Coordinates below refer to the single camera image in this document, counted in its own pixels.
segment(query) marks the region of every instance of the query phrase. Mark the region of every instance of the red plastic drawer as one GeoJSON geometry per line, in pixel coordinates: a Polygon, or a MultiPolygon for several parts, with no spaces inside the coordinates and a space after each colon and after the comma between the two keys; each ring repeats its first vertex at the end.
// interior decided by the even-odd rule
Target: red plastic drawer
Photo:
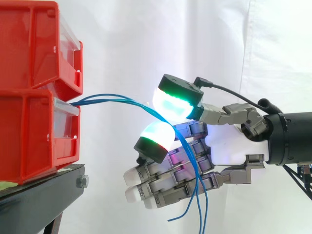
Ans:
{"type": "Polygon", "coordinates": [[[82,44],[53,1],[0,0],[0,88],[82,94],[82,44]]]}
{"type": "Polygon", "coordinates": [[[48,90],[0,90],[0,181],[23,184],[79,160],[80,109],[48,90]]]}

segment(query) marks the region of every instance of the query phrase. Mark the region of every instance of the screw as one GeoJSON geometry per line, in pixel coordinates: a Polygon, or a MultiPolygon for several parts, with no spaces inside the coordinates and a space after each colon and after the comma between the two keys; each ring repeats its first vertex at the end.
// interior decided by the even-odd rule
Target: screw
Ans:
{"type": "Polygon", "coordinates": [[[89,185],[89,177],[87,175],[82,175],[79,179],[79,187],[87,188],[89,185]]]}

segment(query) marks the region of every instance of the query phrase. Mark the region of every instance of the cable connector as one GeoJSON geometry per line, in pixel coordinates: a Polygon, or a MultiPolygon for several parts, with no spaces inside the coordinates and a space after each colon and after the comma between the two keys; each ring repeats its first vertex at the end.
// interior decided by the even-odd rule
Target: cable connector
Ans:
{"type": "Polygon", "coordinates": [[[196,77],[194,81],[194,85],[197,86],[198,88],[201,88],[201,87],[212,88],[214,86],[214,83],[204,78],[196,77]]]}

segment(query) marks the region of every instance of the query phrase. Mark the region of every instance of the white backdrop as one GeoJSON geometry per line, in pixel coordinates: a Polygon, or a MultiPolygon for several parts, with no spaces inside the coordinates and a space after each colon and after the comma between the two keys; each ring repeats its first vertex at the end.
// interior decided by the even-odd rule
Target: white backdrop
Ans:
{"type": "MultiPolygon", "coordinates": [[[[277,0],[271,1],[274,4],[254,0],[251,4],[249,0],[58,2],[84,44],[84,96],[116,93],[151,103],[154,89],[167,73],[189,81],[201,76],[255,101],[266,97],[284,111],[311,110],[311,35],[304,33],[311,20],[306,7],[295,14],[297,4],[277,0]],[[280,30],[285,19],[292,27],[280,30]],[[306,24],[298,29],[300,19],[306,24]],[[294,42],[298,37],[291,30],[301,33],[300,43],[294,42]]],[[[210,89],[205,90],[203,101],[223,106],[238,100],[210,89]]],[[[81,113],[79,163],[86,164],[90,183],[65,210],[59,233],[197,233],[195,204],[184,219],[166,221],[180,215],[187,200],[159,210],[126,202],[123,173],[136,165],[133,146],[153,117],[116,103],[84,106],[81,113]]],[[[298,228],[310,233],[306,224],[311,203],[275,166],[268,166],[252,185],[210,191],[209,201],[206,233],[288,234],[298,228]]]]}

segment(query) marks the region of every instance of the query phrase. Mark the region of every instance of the blue cable bundle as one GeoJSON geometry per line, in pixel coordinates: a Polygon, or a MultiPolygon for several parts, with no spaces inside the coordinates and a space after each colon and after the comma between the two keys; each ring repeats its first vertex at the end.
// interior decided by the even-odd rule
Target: blue cable bundle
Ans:
{"type": "MultiPolygon", "coordinates": [[[[84,105],[91,105],[91,104],[97,104],[97,103],[103,103],[103,102],[108,102],[108,101],[112,101],[112,102],[121,102],[121,103],[126,103],[126,104],[130,104],[130,105],[134,105],[134,106],[138,106],[141,107],[143,110],[145,110],[146,112],[148,112],[149,114],[153,115],[154,117],[158,118],[159,120],[166,122],[168,124],[170,124],[166,119],[164,119],[159,113],[157,113],[155,110],[140,104],[136,101],[134,101],[133,99],[126,97],[126,96],[122,96],[122,95],[117,95],[117,94],[97,94],[97,95],[92,95],[92,96],[88,96],[85,97],[83,99],[81,99],[80,101],[77,102],[73,102],[71,103],[73,106],[84,106],[84,105]],[[118,97],[117,99],[93,99],[93,100],[89,100],[91,98],[96,98],[96,97],[103,97],[103,96],[111,96],[111,97],[118,97]]],[[[189,211],[189,208],[191,206],[191,203],[193,201],[193,198],[196,194],[196,199],[197,199],[197,206],[198,206],[198,211],[199,211],[199,218],[200,218],[200,227],[199,227],[199,234],[201,233],[205,233],[205,227],[206,227],[206,221],[207,221],[207,213],[208,213],[208,195],[207,195],[207,191],[206,191],[206,187],[205,184],[202,180],[202,178],[200,177],[199,174],[199,170],[198,170],[198,166],[197,166],[197,162],[195,159],[195,156],[193,154],[193,151],[190,147],[190,145],[187,143],[187,141],[185,140],[185,138],[182,136],[182,134],[175,128],[175,126],[171,125],[177,135],[177,137],[179,138],[179,140],[181,141],[181,144],[183,146],[183,149],[185,150],[194,170],[195,170],[195,179],[196,179],[196,184],[195,184],[195,189],[193,191],[193,194],[191,196],[191,199],[189,201],[189,204],[186,208],[186,211],[179,217],[173,218],[173,219],[169,219],[168,221],[174,221],[177,219],[180,219],[182,217],[184,217],[186,215],[186,213],[189,211]],[[205,210],[205,218],[204,218],[204,226],[202,229],[202,215],[201,215],[201,208],[200,208],[200,204],[199,204],[199,182],[201,183],[203,190],[205,192],[205,197],[206,197],[206,210],[205,210]]]]}

